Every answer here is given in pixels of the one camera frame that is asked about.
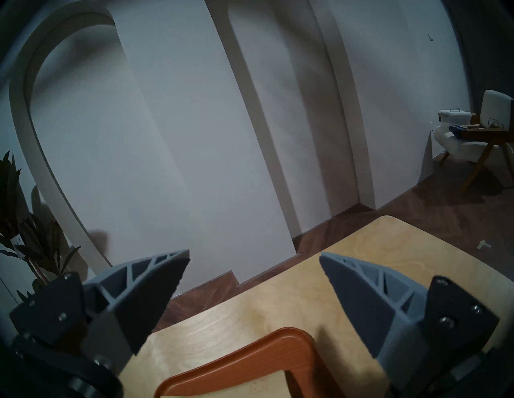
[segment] bolt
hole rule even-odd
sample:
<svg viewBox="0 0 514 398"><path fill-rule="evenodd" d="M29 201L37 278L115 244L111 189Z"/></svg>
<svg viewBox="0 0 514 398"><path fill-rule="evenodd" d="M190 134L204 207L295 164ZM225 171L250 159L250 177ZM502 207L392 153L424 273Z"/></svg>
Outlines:
<svg viewBox="0 0 514 398"><path fill-rule="evenodd" d="M483 312L483 310L482 310L482 307L480 307L478 305L474 305L474 306L471 306L471 312L473 312L476 315L480 315Z"/></svg>
<svg viewBox="0 0 514 398"><path fill-rule="evenodd" d="M103 355L96 355L94 359L95 364L103 366L109 370L113 369L113 363Z"/></svg>
<svg viewBox="0 0 514 398"><path fill-rule="evenodd" d="M453 329L455 327L455 321L447 316L442 316L439 318L439 323L443 326L446 326L448 329Z"/></svg>

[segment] box lid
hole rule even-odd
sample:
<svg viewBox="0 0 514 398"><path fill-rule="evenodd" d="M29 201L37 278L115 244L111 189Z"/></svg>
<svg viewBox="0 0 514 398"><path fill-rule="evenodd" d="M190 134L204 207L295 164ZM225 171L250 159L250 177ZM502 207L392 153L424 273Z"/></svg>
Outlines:
<svg viewBox="0 0 514 398"><path fill-rule="evenodd" d="M454 116L454 115L471 116L472 115L471 112L466 112L465 110L460 110L458 108L439 109L439 114L442 115L442 116Z"/></svg>

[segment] white upholstered chair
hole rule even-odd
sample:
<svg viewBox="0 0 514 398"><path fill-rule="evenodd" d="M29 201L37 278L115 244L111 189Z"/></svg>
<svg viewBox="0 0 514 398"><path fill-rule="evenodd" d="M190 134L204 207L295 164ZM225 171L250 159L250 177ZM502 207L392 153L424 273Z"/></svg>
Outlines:
<svg viewBox="0 0 514 398"><path fill-rule="evenodd" d="M448 156L476 163L475 169L462 187L465 191L480 169L485 166L507 166L514 184L514 151L509 143L514 142L514 100L501 92L487 90L482 99L480 116L473 115L471 124L477 128L463 132L458 139L448 127L439 126L434 138L446 150L441 166Z"/></svg>

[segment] plastic storage box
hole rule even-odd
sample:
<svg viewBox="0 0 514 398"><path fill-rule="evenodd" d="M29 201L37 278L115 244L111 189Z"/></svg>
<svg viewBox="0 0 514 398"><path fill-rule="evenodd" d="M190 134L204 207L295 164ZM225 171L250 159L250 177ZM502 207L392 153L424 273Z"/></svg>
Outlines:
<svg viewBox="0 0 514 398"><path fill-rule="evenodd" d="M471 112L466 112L458 108L454 109L439 109L439 120L441 125L447 126L462 126L469 124L471 121Z"/></svg>

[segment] wooden table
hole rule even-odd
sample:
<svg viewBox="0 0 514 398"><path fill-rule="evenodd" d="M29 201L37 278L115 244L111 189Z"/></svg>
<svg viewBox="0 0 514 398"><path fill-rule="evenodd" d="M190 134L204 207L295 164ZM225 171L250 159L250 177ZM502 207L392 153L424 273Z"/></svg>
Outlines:
<svg viewBox="0 0 514 398"><path fill-rule="evenodd" d="M503 157L505 158L505 164L510 172L510 179L512 184L514 185L514 169L512 169L512 163L510 161L509 155L509 147L508 142L514 142L514 129L512 131L504 131L499 130L497 128L470 128L464 130L461 134L461 137L470 141L479 141L479 142L487 142L487 146L484 148L482 155L479 158L479 161L476 163L473 172L468 176L466 181L461 187L461 191L464 192L469 184L473 182L475 177L478 175L482 167L484 167L484 163L492 152L492 149L495 145L498 145L502 148ZM444 163L448 156L445 155L443 159L441 159L441 165Z"/></svg>
<svg viewBox="0 0 514 398"><path fill-rule="evenodd" d="M380 217L326 251L394 268L426 287L434 275L454 280L501 319L486 349L501 342L512 321L513 282L394 217ZM311 334L348 398L383 397L388 379L344 314L318 257L152 334L120 374L125 397L151 397L165 378L204 365L285 326Z"/></svg>

